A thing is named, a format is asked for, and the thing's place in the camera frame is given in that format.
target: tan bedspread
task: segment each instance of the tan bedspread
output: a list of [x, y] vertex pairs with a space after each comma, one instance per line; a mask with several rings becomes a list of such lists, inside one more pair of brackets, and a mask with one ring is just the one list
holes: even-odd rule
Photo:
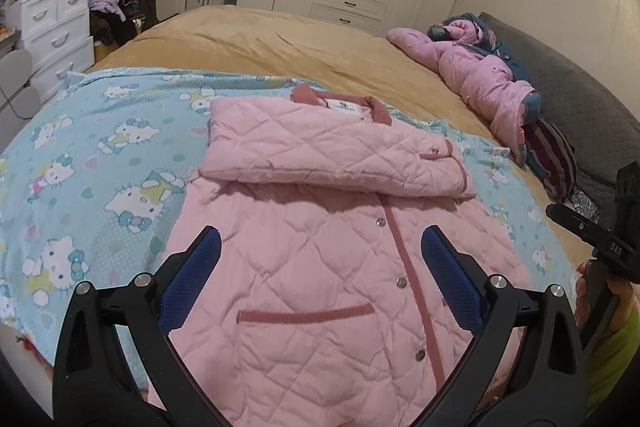
[[[456, 129], [494, 140], [476, 116], [434, 73], [385, 39], [303, 17], [231, 6], [184, 13], [140, 35], [94, 70], [149, 66], [295, 76], [348, 94], [371, 94], [419, 120], [444, 118]], [[538, 179], [522, 177], [540, 207], [550, 203]], [[555, 223], [574, 266], [591, 248]]]

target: pink quilted jacket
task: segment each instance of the pink quilted jacket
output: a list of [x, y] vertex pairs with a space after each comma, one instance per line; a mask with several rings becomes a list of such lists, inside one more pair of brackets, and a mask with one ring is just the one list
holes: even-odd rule
[[449, 140], [371, 98], [292, 97], [211, 102], [167, 251], [213, 225], [222, 257], [170, 338], [233, 425], [407, 426], [470, 341], [422, 259], [424, 229], [514, 285], [529, 276]]
[[417, 30], [395, 28], [386, 34], [393, 45], [425, 68], [438, 73], [450, 90], [491, 123], [491, 132], [524, 165], [524, 98], [534, 91], [524, 80], [513, 82], [510, 68], [495, 55], [482, 57], [458, 44], [473, 44], [479, 28], [469, 21], [447, 26], [456, 41], [432, 42]]

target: striped pillow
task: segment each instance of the striped pillow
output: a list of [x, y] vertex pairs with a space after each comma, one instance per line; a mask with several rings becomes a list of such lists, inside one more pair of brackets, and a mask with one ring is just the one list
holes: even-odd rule
[[524, 126], [527, 145], [527, 165], [540, 178], [549, 197], [562, 201], [575, 188], [578, 168], [574, 148], [569, 145], [558, 127], [540, 118]]

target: blue gripper pad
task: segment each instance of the blue gripper pad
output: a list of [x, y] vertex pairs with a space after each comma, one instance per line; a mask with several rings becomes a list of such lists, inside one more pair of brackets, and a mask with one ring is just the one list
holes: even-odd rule
[[220, 260], [222, 239], [212, 229], [175, 275], [160, 298], [158, 326], [164, 336], [181, 328], [193, 305]]
[[443, 241], [435, 227], [422, 234], [422, 258], [431, 271], [458, 325], [478, 335], [484, 324], [482, 296], [458, 261], [458, 252]]

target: metal screw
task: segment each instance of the metal screw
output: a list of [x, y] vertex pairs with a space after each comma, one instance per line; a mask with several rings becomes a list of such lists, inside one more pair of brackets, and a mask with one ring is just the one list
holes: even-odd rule
[[79, 285], [76, 287], [76, 293], [78, 295], [84, 295], [85, 293], [87, 293], [89, 290], [91, 289], [91, 285], [88, 282], [81, 282], [79, 283]]
[[135, 280], [136, 286], [139, 286], [140, 288], [149, 286], [150, 282], [151, 282], [151, 276], [148, 273], [141, 273], [136, 277], [136, 280]]
[[551, 285], [551, 293], [553, 293], [553, 295], [555, 295], [556, 297], [563, 297], [564, 296], [564, 288], [562, 288], [562, 286], [559, 286], [558, 284], [552, 284]]
[[494, 275], [491, 277], [491, 285], [498, 289], [505, 288], [507, 286], [507, 279], [502, 275]]

